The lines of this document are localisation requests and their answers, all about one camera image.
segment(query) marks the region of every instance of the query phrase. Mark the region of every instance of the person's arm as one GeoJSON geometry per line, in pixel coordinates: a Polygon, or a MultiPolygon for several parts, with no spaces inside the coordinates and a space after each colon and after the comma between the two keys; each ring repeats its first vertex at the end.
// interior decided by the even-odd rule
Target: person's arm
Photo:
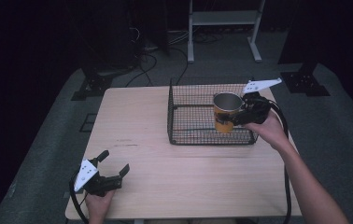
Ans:
{"type": "Polygon", "coordinates": [[[89,223],[102,224],[106,218],[115,190],[109,191],[106,196],[100,197],[88,194],[86,197],[86,206],[89,210],[89,223]]]}
{"type": "Polygon", "coordinates": [[[348,223],[339,205],[312,175],[284,134],[275,113],[271,111],[263,124],[249,123],[245,127],[257,133],[278,151],[285,163],[306,223],[348,223]]]}

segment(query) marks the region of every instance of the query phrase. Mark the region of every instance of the wire basket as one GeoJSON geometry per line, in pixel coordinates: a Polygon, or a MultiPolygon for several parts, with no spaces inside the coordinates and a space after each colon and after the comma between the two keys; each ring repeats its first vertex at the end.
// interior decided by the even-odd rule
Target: wire basket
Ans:
{"type": "Polygon", "coordinates": [[[167,132],[173,145],[252,145],[258,135],[242,126],[230,133],[215,129],[213,97],[228,91],[242,94],[253,77],[206,77],[170,80],[167,132]]]}

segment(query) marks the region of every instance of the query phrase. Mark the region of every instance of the human hand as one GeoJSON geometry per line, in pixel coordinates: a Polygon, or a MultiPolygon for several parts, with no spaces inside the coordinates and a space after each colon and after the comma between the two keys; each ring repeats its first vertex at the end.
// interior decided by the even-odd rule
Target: human hand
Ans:
{"type": "Polygon", "coordinates": [[[104,197],[88,194],[86,197],[86,206],[89,210],[90,224],[103,223],[106,213],[109,210],[110,203],[116,190],[111,190],[104,197]]]}
{"type": "Polygon", "coordinates": [[[245,128],[257,133],[264,141],[269,143],[272,148],[279,150],[289,143],[288,137],[284,133],[278,116],[273,111],[269,111],[267,119],[263,124],[249,123],[245,128]]]}

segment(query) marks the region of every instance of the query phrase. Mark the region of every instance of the person's left hand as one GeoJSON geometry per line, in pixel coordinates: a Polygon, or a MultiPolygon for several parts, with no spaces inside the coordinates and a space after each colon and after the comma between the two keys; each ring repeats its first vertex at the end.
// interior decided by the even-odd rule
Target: person's left hand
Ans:
{"type": "Polygon", "coordinates": [[[104,197],[88,194],[86,197],[86,206],[89,210],[89,221],[91,224],[103,223],[106,213],[109,210],[110,203],[116,190],[111,190],[104,197]]]}

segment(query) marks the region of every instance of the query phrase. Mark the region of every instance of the white metal frame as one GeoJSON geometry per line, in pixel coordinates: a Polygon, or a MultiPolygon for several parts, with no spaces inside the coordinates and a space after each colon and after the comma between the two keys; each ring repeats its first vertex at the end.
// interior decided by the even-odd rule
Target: white metal frame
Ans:
{"type": "Polygon", "coordinates": [[[253,24],[252,36],[247,38],[255,62],[261,62],[261,55],[256,47],[256,37],[261,24],[261,15],[263,12],[265,0],[261,0],[258,10],[246,11],[193,11],[193,0],[190,1],[189,9],[189,41],[188,41],[188,63],[194,63],[193,46],[193,26],[196,25],[235,25],[235,24],[253,24]]]}

